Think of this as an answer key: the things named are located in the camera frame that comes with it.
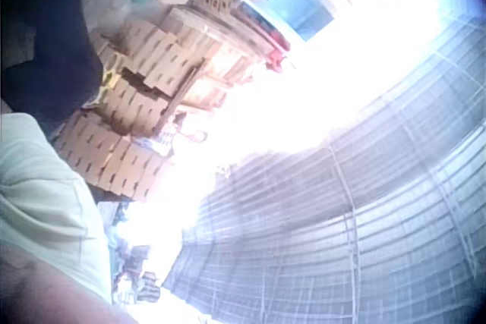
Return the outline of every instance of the bright light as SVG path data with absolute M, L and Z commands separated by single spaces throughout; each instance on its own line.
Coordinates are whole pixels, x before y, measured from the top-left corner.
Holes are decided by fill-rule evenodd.
M 162 181 L 157 199 L 131 203 L 128 221 L 117 232 L 130 246 L 151 246 L 144 269 L 165 279 L 181 249 L 182 230 L 197 221 L 199 202 L 213 190 L 214 173 L 194 161 L 193 165 L 173 165 Z
M 442 30 L 437 0 L 377 0 L 335 20 L 307 44 L 297 70 L 260 69 L 234 90 L 218 122 L 222 152 L 234 160 L 258 151 L 295 153 L 322 143 L 335 128 L 400 82 Z

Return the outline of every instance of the skin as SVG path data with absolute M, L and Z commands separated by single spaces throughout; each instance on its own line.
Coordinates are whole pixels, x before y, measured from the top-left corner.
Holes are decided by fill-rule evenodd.
M 49 264 L 3 243 L 0 307 L 3 323 L 136 323 Z

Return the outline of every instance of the person's leg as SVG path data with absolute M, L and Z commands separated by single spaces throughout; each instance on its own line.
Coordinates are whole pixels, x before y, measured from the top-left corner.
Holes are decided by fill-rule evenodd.
M 36 29 L 34 59 L 6 69 L 2 98 L 50 133 L 101 84 L 103 66 L 91 46 L 81 0 L 32 0 L 27 21 Z

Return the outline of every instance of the person's knee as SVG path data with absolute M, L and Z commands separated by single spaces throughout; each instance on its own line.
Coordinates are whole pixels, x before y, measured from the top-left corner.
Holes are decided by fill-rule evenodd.
M 81 69 L 80 74 L 82 78 L 79 82 L 83 85 L 83 96 L 89 99 L 95 96 L 101 87 L 103 81 L 103 64 L 96 56 L 79 64 L 78 67 Z

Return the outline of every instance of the dark pants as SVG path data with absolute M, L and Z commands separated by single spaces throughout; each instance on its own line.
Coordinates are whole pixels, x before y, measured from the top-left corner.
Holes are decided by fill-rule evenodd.
M 96 94 L 103 66 L 81 0 L 28 0 L 27 6 L 23 16 L 36 30 L 34 59 L 2 72 L 2 98 L 48 134 Z

